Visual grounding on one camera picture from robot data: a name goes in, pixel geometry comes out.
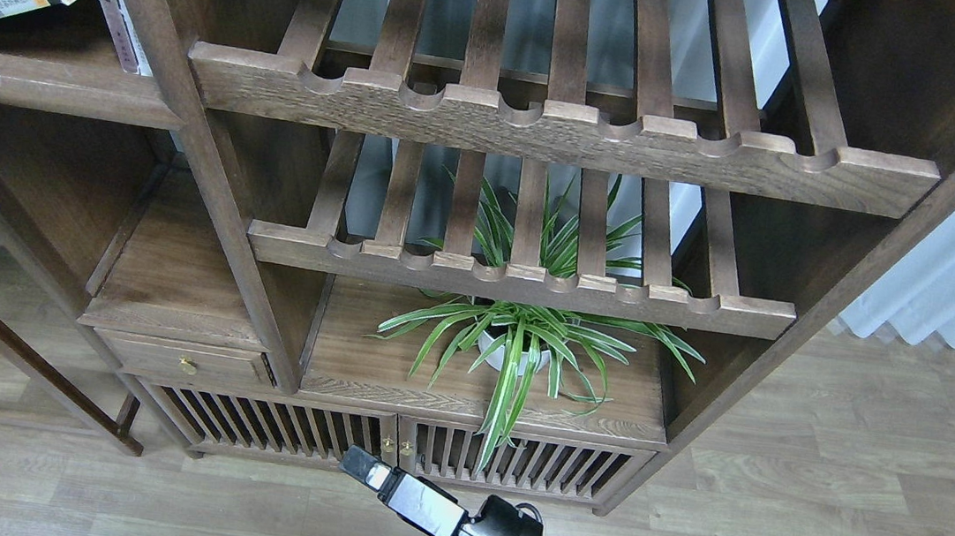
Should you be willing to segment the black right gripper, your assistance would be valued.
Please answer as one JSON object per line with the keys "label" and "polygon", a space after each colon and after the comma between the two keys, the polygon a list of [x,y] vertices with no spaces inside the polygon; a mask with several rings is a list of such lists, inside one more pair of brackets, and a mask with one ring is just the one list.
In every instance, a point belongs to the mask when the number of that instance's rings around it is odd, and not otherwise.
{"label": "black right gripper", "polygon": [[344,451],[339,469],[379,494],[380,501],[407,524],[430,536],[543,536],[538,511],[532,507],[516,507],[489,495],[472,516],[432,482],[397,471],[358,446]]}

